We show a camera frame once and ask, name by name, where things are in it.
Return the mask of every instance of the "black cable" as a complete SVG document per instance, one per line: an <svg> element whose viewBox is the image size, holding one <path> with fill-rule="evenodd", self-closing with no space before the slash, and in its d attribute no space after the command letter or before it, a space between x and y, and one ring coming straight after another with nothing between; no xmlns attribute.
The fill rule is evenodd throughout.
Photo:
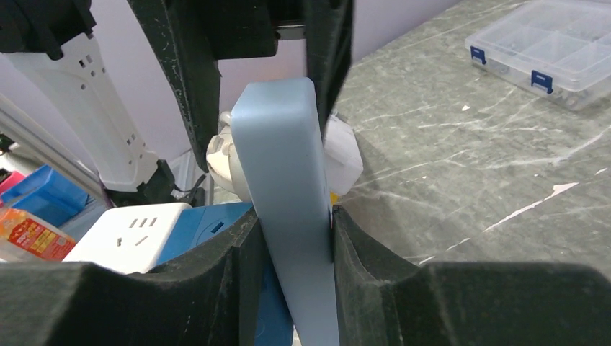
<svg viewBox="0 0 611 346"><path fill-rule="evenodd" d="M193 190L196 190L204 182L204 179L206 179L206 174L202 174L201 177L197 178L197 181L195 182L195 186L191 187L188 190L182 190L180 187L178 187L178 186L176 186L176 184L174 184L174 190L176 190L178 192L185 192L185 193L191 192Z"/></svg>
<svg viewBox="0 0 611 346"><path fill-rule="evenodd" d="M204 182L204 179L206 179L206 174L202 174L199 178L197 178L197 181L195 182L193 187L188 190L181 190L176 186L176 184L174 184L174 190L179 191L179 192L189 193L186 196L185 200L187 204L192 205L193 200L195 198L195 193L197 193L197 189Z"/></svg>

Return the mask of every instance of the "white power strip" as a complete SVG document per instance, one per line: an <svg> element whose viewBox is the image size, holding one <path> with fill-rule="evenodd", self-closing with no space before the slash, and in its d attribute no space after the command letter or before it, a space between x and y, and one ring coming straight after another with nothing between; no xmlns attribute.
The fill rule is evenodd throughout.
<svg viewBox="0 0 611 346"><path fill-rule="evenodd" d="M105 212L64 262L93 262L129 274L148 272L186 203L139 205Z"/></svg>

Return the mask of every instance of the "socket hole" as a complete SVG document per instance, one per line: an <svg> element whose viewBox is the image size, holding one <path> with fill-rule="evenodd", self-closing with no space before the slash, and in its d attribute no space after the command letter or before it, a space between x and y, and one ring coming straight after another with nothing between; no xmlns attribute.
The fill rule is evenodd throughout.
<svg viewBox="0 0 611 346"><path fill-rule="evenodd" d="M148 236L144 236L144 238L142 238L142 239L138 240L138 242L137 242L137 243L135 243L134 245L135 245L135 246L140 245L140 243L142 243L143 241L145 241L147 238L148 238Z"/></svg>
<svg viewBox="0 0 611 346"><path fill-rule="evenodd" d="M216 234L216 232L218 232L218 230L223 227L225 223L224 222L219 222L216 226L214 226L214 228L212 229L212 231L210 231L210 233L212 234Z"/></svg>

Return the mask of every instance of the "blue storage bin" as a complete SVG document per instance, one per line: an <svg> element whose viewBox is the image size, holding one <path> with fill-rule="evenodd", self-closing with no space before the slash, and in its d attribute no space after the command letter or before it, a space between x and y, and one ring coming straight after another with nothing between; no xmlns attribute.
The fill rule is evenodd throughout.
<svg viewBox="0 0 611 346"><path fill-rule="evenodd" d="M159 254L157 265L184 254L224 232L250 208L251 203L208 205L183 210ZM264 264L254 346L291 346L293 319L282 294L274 266Z"/></svg>
<svg viewBox="0 0 611 346"><path fill-rule="evenodd" d="M80 213L87 197L87 192L46 165L1 195L6 206L28 211L56 227Z"/></svg>

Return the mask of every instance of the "marble countertop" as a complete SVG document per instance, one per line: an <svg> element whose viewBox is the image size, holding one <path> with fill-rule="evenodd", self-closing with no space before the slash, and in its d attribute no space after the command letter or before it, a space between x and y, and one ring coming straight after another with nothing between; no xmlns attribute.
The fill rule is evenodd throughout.
<svg viewBox="0 0 611 346"><path fill-rule="evenodd" d="M579 262L611 278L611 104L573 113L465 49L521 4L462 1L353 66L337 108L365 170L340 203L416 264Z"/></svg>

